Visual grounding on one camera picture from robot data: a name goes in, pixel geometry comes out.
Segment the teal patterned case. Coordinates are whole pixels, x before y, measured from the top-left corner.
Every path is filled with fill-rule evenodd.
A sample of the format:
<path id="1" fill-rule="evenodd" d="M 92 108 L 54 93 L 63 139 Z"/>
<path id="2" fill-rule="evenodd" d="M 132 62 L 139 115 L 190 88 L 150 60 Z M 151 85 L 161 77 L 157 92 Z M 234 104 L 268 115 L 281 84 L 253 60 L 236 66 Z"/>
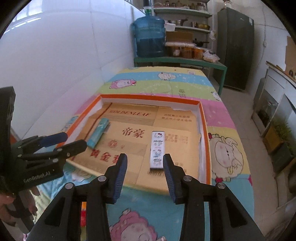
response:
<path id="1" fill-rule="evenodd" d="M 90 136 L 90 138 L 87 140 L 87 146 L 91 149 L 94 149 L 97 143 L 99 142 L 101 136 L 103 135 L 105 129 L 109 125 L 109 119 L 102 118 L 100 122 L 98 123 L 97 127 L 95 128 L 94 132 Z"/>

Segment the Hello Kitty silver case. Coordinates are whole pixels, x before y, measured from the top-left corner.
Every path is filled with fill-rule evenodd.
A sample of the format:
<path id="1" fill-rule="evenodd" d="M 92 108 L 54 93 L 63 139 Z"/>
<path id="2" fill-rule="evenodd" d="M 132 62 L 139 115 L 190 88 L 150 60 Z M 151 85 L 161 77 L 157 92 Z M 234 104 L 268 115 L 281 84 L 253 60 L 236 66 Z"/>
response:
<path id="1" fill-rule="evenodd" d="M 165 154 L 165 132 L 153 131 L 151 140 L 150 169 L 163 169 Z"/>

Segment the orange rimmed cardboard tray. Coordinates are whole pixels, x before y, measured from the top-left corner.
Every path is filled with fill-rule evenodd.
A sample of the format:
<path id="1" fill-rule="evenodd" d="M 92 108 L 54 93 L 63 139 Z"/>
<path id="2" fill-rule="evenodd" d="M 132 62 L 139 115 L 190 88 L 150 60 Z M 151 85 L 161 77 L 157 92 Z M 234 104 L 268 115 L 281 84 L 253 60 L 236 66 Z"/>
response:
<path id="1" fill-rule="evenodd" d="M 100 94 L 86 102 L 75 120 L 65 126 L 68 141 L 88 140 L 99 122 L 107 118 L 109 129 L 93 148 L 69 158 L 78 169 L 98 176 L 114 165 L 121 153 L 128 157 L 125 185 L 167 193 L 162 169 L 152 169 L 152 136 L 164 139 L 157 157 L 170 154 L 184 172 L 205 184 L 211 183 L 211 157 L 202 103 L 175 97 Z"/>

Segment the colourful cartoon bed sheet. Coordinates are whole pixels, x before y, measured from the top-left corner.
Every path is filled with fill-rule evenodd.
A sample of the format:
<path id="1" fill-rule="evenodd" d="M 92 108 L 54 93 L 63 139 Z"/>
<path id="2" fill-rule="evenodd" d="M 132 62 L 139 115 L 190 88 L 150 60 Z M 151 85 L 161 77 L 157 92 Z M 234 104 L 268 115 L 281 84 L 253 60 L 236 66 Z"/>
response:
<path id="1" fill-rule="evenodd" d="M 247 156 L 228 109 L 208 78 L 200 71 L 173 67 L 125 69 L 99 89 L 100 93 L 155 95 L 197 100 L 207 124 L 212 183 L 225 183 L 249 215 L 254 216 L 254 194 Z M 108 208 L 112 228 L 146 225 L 156 237 L 178 240 L 184 207 L 165 194 L 125 187 L 118 202 Z"/>

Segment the potted green plant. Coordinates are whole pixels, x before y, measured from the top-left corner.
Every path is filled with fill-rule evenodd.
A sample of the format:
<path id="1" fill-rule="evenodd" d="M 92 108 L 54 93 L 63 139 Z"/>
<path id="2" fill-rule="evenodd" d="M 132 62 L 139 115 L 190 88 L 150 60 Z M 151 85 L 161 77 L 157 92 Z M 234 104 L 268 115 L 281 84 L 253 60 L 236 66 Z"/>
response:
<path id="1" fill-rule="evenodd" d="M 268 154 L 276 152 L 284 144 L 287 145 L 288 150 L 292 154 L 295 154 L 295 140 L 292 135 L 292 130 L 287 122 L 273 120 L 263 138 L 263 143 Z"/>

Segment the white kitchen counter cabinet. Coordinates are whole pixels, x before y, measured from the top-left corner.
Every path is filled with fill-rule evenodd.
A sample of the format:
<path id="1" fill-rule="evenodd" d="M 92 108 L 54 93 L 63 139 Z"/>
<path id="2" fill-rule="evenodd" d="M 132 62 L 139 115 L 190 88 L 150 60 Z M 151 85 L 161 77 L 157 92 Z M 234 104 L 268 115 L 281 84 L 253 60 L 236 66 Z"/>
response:
<path id="1" fill-rule="evenodd" d="M 288 130 L 295 145 L 295 80 L 278 66 L 266 62 L 267 70 L 259 82 L 253 102 L 253 119 L 261 136 L 274 123 Z"/>

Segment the blue water jug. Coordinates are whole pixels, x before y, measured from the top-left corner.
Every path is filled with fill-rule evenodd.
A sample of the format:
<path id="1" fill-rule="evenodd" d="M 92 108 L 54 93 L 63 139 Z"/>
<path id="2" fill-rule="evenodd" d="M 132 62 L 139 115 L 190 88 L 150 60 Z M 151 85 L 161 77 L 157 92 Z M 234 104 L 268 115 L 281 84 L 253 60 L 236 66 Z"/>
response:
<path id="1" fill-rule="evenodd" d="M 132 24 L 140 58 L 155 58 L 165 56 L 165 21 L 152 15 L 152 8 L 144 8 L 145 16 L 138 18 Z"/>

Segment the brown cardboard box on shelf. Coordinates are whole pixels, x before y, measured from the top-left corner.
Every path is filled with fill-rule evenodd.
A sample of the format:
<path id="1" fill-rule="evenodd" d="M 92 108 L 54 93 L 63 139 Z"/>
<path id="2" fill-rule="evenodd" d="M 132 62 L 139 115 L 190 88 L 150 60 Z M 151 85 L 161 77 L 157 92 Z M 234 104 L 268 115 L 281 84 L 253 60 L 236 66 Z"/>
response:
<path id="1" fill-rule="evenodd" d="M 166 32 L 166 41 L 192 43 L 193 33 L 185 31 Z"/>

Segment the green low table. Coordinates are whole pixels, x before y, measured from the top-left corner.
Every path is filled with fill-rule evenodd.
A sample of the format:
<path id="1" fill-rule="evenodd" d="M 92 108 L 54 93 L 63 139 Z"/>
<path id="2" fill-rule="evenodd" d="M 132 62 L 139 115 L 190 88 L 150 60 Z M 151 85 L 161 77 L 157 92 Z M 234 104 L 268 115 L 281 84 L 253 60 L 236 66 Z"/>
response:
<path id="1" fill-rule="evenodd" d="M 133 59 L 134 66 L 137 67 L 139 63 L 174 63 L 174 64 L 186 64 L 186 65 L 193 65 L 193 66 L 201 66 L 207 68 L 213 68 L 216 70 L 222 71 L 222 75 L 220 78 L 218 94 L 222 94 L 222 90 L 224 87 L 224 81 L 226 77 L 227 67 L 220 63 L 219 61 L 212 63 L 207 62 L 204 60 L 198 59 L 187 59 L 182 57 L 155 57 L 155 58 L 142 58 L 142 57 L 135 57 Z"/>

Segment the white storage shelf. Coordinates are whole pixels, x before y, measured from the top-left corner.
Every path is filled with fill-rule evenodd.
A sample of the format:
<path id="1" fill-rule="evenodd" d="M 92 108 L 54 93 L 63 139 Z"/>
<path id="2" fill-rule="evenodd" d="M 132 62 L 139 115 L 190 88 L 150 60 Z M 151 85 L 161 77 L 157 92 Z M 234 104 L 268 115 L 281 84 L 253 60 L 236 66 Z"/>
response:
<path id="1" fill-rule="evenodd" d="M 193 42 L 211 49 L 211 20 L 208 1 L 154 1 L 154 14 L 167 23 L 175 24 L 176 31 L 190 32 Z"/>

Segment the dark refrigerator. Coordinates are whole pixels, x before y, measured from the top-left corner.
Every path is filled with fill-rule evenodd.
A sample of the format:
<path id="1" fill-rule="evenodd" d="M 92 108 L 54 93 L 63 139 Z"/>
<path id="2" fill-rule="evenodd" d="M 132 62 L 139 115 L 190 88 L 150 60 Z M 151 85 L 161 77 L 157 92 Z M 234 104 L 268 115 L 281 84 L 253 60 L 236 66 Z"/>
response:
<path id="1" fill-rule="evenodd" d="M 224 86 L 245 90 L 254 53 L 254 20 L 231 8 L 217 17 L 216 54 L 227 67 Z"/>

